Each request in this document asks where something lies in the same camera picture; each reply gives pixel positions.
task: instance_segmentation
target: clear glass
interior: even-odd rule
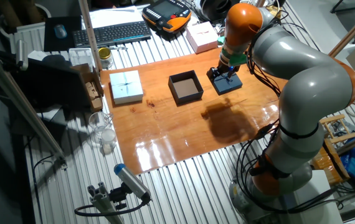
[[[113,56],[111,55],[107,59],[100,59],[100,62],[102,63],[103,70],[111,70],[111,68],[114,64]]]
[[[102,144],[104,154],[110,154],[116,146],[116,134],[112,129],[105,129],[102,132]]]
[[[96,112],[89,117],[89,125],[98,138],[102,137],[104,129],[111,127],[114,115]]]

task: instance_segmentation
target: shiny varnished wood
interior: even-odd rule
[[[220,49],[120,70],[102,71],[101,81],[124,163],[134,172],[166,166],[252,138],[278,118],[278,98],[242,66],[243,86],[218,96],[206,76],[219,61]],[[143,100],[115,105],[110,73],[138,70]],[[168,78],[195,70],[204,89],[202,100],[176,106]],[[280,88],[286,80],[274,78]]]

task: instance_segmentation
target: black keyboard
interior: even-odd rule
[[[95,28],[94,31],[98,47],[141,41],[151,37],[151,32],[145,21],[100,27]],[[90,46],[86,30],[74,31],[72,34],[75,47]]]

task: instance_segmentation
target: white box with ribbon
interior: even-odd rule
[[[186,37],[195,53],[217,48],[219,37],[210,22],[188,27]]]
[[[143,99],[143,89],[138,71],[110,74],[110,82],[116,105]]]

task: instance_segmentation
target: slotted metal surface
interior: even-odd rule
[[[285,22],[303,26],[289,2],[285,4],[285,10],[289,13]],[[297,27],[285,27],[296,38],[316,48],[311,37]],[[115,62],[113,69],[194,53],[184,31],[171,40],[164,40],[153,31],[152,35],[150,40],[117,45],[127,47],[127,50],[112,50]],[[44,25],[20,30],[12,35],[12,49],[18,39],[25,40],[30,51],[43,50]],[[61,54],[66,60],[69,59],[67,52],[48,54]],[[103,112],[109,113],[105,98],[103,103]],[[355,113],[355,107],[351,106],[350,110]],[[355,125],[355,118],[345,111],[338,113],[345,114],[346,121]],[[61,145],[65,151],[67,169],[61,169],[58,162],[50,158],[35,170],[28,170],[37,223],[108,223],[103,217],[86,218],[76,216],[73,212],[77,207],[90,204],[87,193],[89,185],[104,182],[110,190],[121,184],[113,172],[116,164],[123,163],[120,148],[104,155],[102,147],[91,134],[87,119],[84,114],[74,113],[73,119],[67,124]],[[247,159],[260,154],[269,138],[270,135],[255,141]],[[149,188],[153,201],[136,212],[122,215],[125,223],[244,223],[233,208],[228,191],[241,147],[242,144],[236,144],[139,175]],[[37,138],[26,148],[27,163],[32,168],[37,161],[49,155],[49,150]],[[133,208],[140,202],[135,196],[129,195],[126,203],[128,208]]]

